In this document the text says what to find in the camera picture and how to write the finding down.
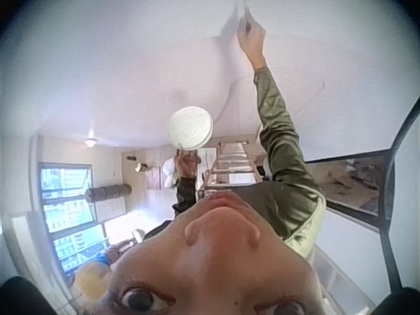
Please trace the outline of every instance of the window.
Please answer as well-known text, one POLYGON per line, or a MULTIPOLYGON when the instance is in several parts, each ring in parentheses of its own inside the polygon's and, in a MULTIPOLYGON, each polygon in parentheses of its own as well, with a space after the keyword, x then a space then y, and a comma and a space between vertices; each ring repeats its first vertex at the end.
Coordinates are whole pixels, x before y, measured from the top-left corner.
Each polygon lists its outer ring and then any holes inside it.
POLYGON ((78 266, 109 245, 97 223, 94 204, 85 201, 92 187, 89 165, 41 163, 41 203, 57 259, 70 279, 78 266))
MULTIPOLYGON (((378 228, 379 187, 385 162, 385 153, 377 151, 311 161, 308 168, 321 186, 330 209, 378 228)), ((394 172, 391 173, 389 186, 385 207, 388 222, 392 216, 394 172)))

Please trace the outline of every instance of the ladder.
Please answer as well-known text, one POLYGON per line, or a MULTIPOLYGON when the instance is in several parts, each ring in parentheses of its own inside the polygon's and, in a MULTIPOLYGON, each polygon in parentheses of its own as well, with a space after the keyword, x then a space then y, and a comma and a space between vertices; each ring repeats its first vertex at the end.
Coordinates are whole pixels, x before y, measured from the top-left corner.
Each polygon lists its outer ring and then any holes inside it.
POLYGON ((213 192, 231 190, 237 186, 252 185, 261 182, 261 176, 254 162, 249 158, 245 145, 249 141, 220 142, 212 168, 206 172, 200 196, 213 192))

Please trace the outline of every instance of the nose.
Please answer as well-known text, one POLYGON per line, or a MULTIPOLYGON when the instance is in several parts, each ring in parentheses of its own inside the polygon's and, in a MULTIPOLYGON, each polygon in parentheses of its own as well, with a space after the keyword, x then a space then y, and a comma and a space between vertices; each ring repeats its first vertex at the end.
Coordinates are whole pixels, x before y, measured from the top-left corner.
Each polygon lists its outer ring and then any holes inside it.
POLYGON ((242 214, 219 207, 188 224, 184 231, 188 246, 200 244, 208 251, 252 251, 258 248, 260 230, 242 214))

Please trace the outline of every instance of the hand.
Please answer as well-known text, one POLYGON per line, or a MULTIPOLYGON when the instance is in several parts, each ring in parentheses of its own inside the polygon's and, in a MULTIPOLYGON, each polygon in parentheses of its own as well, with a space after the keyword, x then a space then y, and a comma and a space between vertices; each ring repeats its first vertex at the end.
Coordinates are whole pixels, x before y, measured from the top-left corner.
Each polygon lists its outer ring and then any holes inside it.
POLYGON ((192 152, 185 152, 184 150, 177 150, 175 156, 175 168, 179 177, 185 179, 194 179, 197 173, 197 161, 192 152))
POLYGON ((135 240, 125 240, 114 245, 109 246, 105 250, 105 255, 110 261, 110 264, 114 264, 126 251, 128 251, 131 247, 127 247, 124 250, 121 250, 124 246, 129 245, 131 242, 135 243, 135 240))
POLYGON ((263 56, 263 44, 265 30, 245 9, 245 15, 242 16, 238 26, 238 40, 243 52, 247 55, 254 70, 265 67, 266 62, 263 56))

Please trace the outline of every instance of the eye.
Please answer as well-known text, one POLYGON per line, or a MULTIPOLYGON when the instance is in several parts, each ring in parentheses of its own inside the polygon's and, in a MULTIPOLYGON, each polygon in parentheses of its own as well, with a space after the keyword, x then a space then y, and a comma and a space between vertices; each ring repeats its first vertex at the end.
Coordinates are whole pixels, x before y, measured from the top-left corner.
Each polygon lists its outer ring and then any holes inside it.
POLYGON ((124 294, 122 304, 135 312, 147 313, 169 308, 173 302, 168 302, 146 289, 132 289, 124 294))
POLYGON ((296 302, 274 305, 266 310, 259 311, 258 315, 305 315, 303 307, 296 302))

